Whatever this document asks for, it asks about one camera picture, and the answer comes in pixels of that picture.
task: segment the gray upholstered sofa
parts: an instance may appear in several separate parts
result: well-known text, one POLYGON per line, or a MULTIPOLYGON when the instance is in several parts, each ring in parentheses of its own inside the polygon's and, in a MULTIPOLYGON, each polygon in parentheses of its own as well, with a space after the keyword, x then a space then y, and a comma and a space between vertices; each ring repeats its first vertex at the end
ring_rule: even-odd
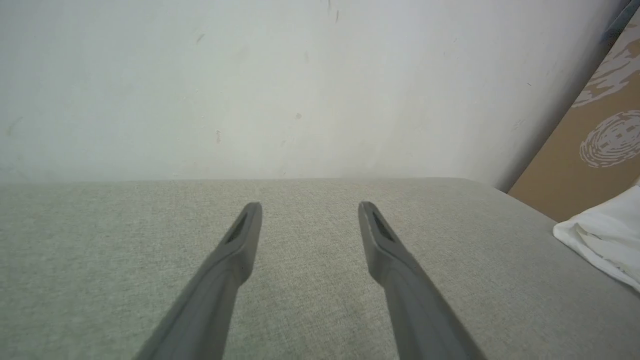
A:
POLYGON ((264 219, 229 359, 397 357, 357 219, 373 201, 489 358, 639 358, 640 298, 462 179, 0 186, 1 358, 132 357, 242 207, 264 219))

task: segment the gray fabric surface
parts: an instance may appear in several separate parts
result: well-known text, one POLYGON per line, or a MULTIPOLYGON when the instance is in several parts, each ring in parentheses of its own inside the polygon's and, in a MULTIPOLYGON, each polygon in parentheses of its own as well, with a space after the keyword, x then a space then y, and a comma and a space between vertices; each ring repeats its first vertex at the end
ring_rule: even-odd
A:
POLYGON ((241 208, 264 220, 227 359, 397 357, 367 273, 373 201, 489 358, 640 357, 640 299, 552 220, 461 179, 0 186, 0 357, 126 359, 241 208))

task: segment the white wall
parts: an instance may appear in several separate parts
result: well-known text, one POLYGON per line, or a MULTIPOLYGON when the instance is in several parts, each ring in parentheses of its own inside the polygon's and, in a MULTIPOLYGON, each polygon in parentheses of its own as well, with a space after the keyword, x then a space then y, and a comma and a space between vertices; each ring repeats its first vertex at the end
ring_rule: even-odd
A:
POLYGON ((0 182, 504 187, 599 62, 621 3, 4 0, 0 182))

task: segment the white towel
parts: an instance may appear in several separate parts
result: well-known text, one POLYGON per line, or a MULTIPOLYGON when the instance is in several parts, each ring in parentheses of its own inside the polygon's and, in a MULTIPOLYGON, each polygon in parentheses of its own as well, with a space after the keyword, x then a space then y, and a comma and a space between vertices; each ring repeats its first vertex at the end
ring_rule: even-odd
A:
POLYGON ((557 224, 554 236, 640 292, 640 186, 557 224))

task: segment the brown cardboard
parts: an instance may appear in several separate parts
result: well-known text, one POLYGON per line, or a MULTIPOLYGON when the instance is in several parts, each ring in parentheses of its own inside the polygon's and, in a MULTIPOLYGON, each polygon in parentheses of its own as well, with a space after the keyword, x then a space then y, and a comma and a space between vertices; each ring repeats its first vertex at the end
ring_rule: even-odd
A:
POLYGON ((509 195, 560 222, 640 176, 640 12, 509 195))

